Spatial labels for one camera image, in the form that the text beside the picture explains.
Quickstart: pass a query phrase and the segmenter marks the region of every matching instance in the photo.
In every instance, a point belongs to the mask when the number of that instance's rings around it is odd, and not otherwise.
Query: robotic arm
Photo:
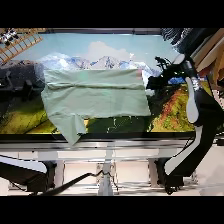
[[[147,89],[161,88],[173,77],[182,77],[187,82],[187,118],[195,126],[196,135],[180,153],[156,161],[158,184],[163,185],[168,194],[184,185],[183,177],[192,175],[211,148],[217,127],[224,121],[222,108],[200,85],[194,62],[183,54],[167,66],[159,77],[150,77]]]

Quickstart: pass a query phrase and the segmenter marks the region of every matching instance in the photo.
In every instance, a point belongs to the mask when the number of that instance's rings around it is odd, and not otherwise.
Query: landscape print
[[[0,78],[10,72],[14,86],[29,79],[43,89],[45,69],[101,70],[141,69],[143,83],[158,76],[155,56],[173,60],[177,53],[160,36],[91,34],[46,34],[43,41],[6,64],[0,65]],[[211,94],[206,79],[201,80]],[[186,132],[193,131],[186,117],[187,85],[171,79],[160,90],[146,90],[151,116],[111,117],[85,120],[88,133]],[[0,134],[59,134],[49,121],[41,95],[29,101],[19,97],[0,100]]]

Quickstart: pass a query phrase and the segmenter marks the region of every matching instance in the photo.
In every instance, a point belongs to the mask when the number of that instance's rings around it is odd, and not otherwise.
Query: green cloth
[[[48,118],[71,145],[86,133],[84,119],[150,115],[140,70],[45,70],[44,76]]]

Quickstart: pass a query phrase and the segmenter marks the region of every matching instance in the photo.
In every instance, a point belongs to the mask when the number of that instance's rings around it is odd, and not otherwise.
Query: blue sky
[[[157,69],[155,56],[173,60],[178,54],[162,36],[118,35],[118,34],[42,34],[43,41],[18,55],[16,60],[38,60],[48,54],[58,52],[68,56],[80,56],[96,61],[103,56],[113,56],[119,60],[130,59],[145,62]]]

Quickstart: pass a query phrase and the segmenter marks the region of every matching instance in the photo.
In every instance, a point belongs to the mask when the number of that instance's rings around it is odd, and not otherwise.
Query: white cloud
[[[88,53],[84,55],[84,58],[90,61],[97,61],[103,56],[111,56],[121,61],[129,61],[133,57],[124,48],[117,50],[107,46],[104,42],[97,41],[90,43]]]

